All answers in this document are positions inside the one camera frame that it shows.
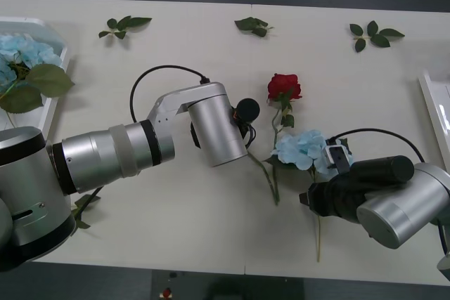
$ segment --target flower stem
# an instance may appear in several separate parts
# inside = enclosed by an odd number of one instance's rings
[[[317,222],[319,224],[319,238],[317,240],[317,262],[321,262],[321,217],[317,216]]]
[[[311,168],[311,170],[308,170],[309,175],[311,176],[312,180],[314,183],[316,183],[316,167],[313,165]],[[320,263],[321,262],[321,217],[318,215],[317,216],[317,224],[319,226],[319,228],[317,229],[317,262]]]
[[[18,80],[15,80],[14,83],[11,84],[11,87],[9,87],[9,88],[5,91],[5,93],[2,94],[2,96],[0,96],[0,100],[1,100],[2,98],[4,98],[4,97],[6,96],[6,94],[9,93],[9,91],[10,91],[12,88],[14,88],[14,86],[15,86],[17,83],[18,83]]]
[[[11,126],[13,126],[13,128],[15,128],[15,125],[13,123],[13,120],[11,119],[11,116],[9,115],[9,112],[6,112],[6,116],[8,117],[9,123],[11,123]]]
[[[276,178],[276,168],[275,167],[272,167],[272,177],[274,178],[275,199],[276,199],[276,204],[278,205],[278,203],[280,202],[280,193],[278,191],[278,181]]]
[[[274,118],[272,119],[272,129],[273,129],[274,132],[275,132],[275,136],[274,136],[274,149],[275,149],[275,147],[276,147],[276,141],[278,140],[278,133],[279,133],[280,131],[283,130],[283,128],[281,128],[280,130],[278,130],[278,128],[275,126],[275,120],[276,120],[278,114],[280,113],[280,111],[281,111],[281,109],[278,109],[278,110],[276,111],[276,114],[275,114]],[[275,201],[276,201],[276,204],[278,204],[278,202],[280,202],[280,193],[279,193],[279,191],[278,191],[278,181],[277,181],[277,179],[276,179],[276,167],[272,167],[272,177],[274,178],[274,192],[275,192],[275,195],[274,195],[274,196],[275,196]]]
[[[269,173],[267,172],[266,168],[264,167],[264,165],[250,151],[247,150],[247,154],[248,154],[248,157],[250,157],[252,159],[252,161],[257,166],[259,166],[261,168],[261,170],[264,172],[264,175],[266,176],[267,183],[269,183],[270,190],[272,192],[272,195],[274,196],[275,205],[278,205],[278,201],[279,200],[277,200],[274,186],[273,186],[273,184],[272,184],[272,182],[270,180],[270,176],[269,176]]]
[[[276,141],[277,141],[277,135],[281,130],[278,130],[278,128],[275,126],[275,119],[277,118],[278,114],[280,113],[281,109],[278,109],[276,111],[276,114],[274,116],[274,118],[272,119],[272,128],[274,129],[275,132],[275,138],[274,138],[274,149],[275,149],[275,145],[276,145]]]

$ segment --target artificial flower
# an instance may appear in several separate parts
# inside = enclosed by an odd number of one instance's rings
[[[0,36],[0,58],[16,64],[24,62],[28,68],[42,63],[56,66],[62,64],[61,58],[48,44],[37,42],[31,37],[13,35]]]
[[[269,91],[267,98],[271,100],[278,100],[280,94],[286,94],[289,90],[292,90],[289,100],[296,100],[301,98],[300,93],[302,91],[295,74],[275,74],[267,85],[267,90]]]
[[[15,72],[0,58],[0,93],[4,93],[14,80],[17,79]]]
[[[282,163],[293,163],[299,170],[308,170],[312,166],[326,177],[333,177],[338,174],[336,169],[329,169],[326,161],[326,154],[323,149],[326,147],[325,137],[318,130],[305,131],[297,136],[284,135],[275,145],[271,155],[277,155]],[[349,163],[353,163],[353,157],[348,153],[346,147],[344,151],[349,158]]]

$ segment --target blue hydrangea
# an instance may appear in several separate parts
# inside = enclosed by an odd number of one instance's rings
[[[326,139],[318,130],[305,131],[297,136],[285,135],[275,145],[272,155],[277,155],[282,163],[293,163],[299,170],[308,170],[315,166],[316,170],[326,177],[338,174],[336,169],[329,169],[326,164],[326,156],[323,149],[326,147]],[[345,152],[350,164],[353,157]]]
[[[0,36],[0,58],[6,62],[24,62],[27,67],[49,63],[61,66],[62,60],[48,44],[33,40],[31,37]]]
[[[0,93],[4,93],[17,79],[15,72],[0,58]]]

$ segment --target cylindrical joint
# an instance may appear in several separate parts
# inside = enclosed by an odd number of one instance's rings
[[[188,108],[198,142],[212,167],[246,156],[226,95],[214,96]]]
[[[10,249],[0,256],[21,263],[62,244],[75,228],[41,131],[21,127],[0,131],[0,196],[11,213]]]
[[[156,165],[154,159],[158,156],[150,151],[148,128],[143,128],[139,122],[63,140],[62,158],[76,191],[82,193],[99,188]],[[153,152],[159,152],[158,142],[154,138],[151,142]]]
[[[363,203],[356,211],[358,220],[381,245],[396,249],[450,205],[449,187],[447,172],[416,164],[413,178],[400,189]]]

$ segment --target red rose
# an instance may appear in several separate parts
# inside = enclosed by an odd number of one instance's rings
[[[287,93],[289,90],[293,90],[289,99],[295,100],[301,98],[300,92],[302,91],[298,83],[298,77],[295,74],[275,74],[267,85],[267,90],[269,91],[267,98],[272,100],[276,100],[281,93]]]

